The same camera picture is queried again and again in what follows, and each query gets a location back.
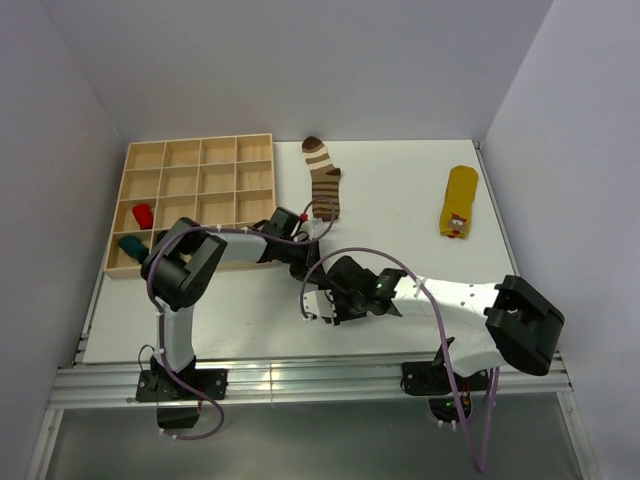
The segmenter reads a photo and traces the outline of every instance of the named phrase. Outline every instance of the yellow sock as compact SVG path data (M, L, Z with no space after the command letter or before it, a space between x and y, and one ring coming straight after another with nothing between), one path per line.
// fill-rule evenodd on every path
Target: yellow sock
M451 169L440 214L440 235L465 238L471 229L471 204L476 197L478 174L471 167Z

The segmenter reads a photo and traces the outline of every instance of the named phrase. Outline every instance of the white wall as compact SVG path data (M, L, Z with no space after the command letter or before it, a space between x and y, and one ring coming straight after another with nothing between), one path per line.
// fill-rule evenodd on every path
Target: white wall
M606 478L640 468L640 4L556 0L484 146L522 274L565 313Z
M0 0L0 65L0 477L18 479L75 353L123 150L35 0Z
M129 139L484 138L551 0L42 0Z

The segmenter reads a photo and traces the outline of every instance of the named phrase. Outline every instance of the divided wooden tray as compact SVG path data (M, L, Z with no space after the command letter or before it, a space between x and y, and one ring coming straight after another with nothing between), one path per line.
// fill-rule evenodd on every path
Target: divided wooden tray
M153 228L141 230L132 208L147 204ZM180 217L202 225L241 228L275 210L270 134L197 138L129 145L111 227L105 272L136 277L140 265L118 247L134 235L148 248Z

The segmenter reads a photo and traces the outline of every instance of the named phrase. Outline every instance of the sock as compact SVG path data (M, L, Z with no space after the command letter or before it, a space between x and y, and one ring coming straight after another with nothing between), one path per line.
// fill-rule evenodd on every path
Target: sock
M307 137L302 142L302 153L311 170L311 198L328 197L333 202L336 218L340 216L338 185L340 169L333 166L329 151L317 137ZM331 205L322 199L312 206L313 216L325 222L331 220Z
M466 238L471 229L471 205L477 186L478 173L473 168L458 165L451 169L440 214L440 235Z

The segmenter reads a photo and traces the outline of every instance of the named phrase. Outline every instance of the brown striped sock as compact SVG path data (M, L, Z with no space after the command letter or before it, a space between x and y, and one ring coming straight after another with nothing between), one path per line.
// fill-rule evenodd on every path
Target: brown striped sock
M333 202L336 218L340 216L338 185L340 169L333 166L329 151L317 137L307 137L302 142L302 153L311 170L311 198L328 197ZM331 205L322 199L313 204L313 216L325 222L331 220Z

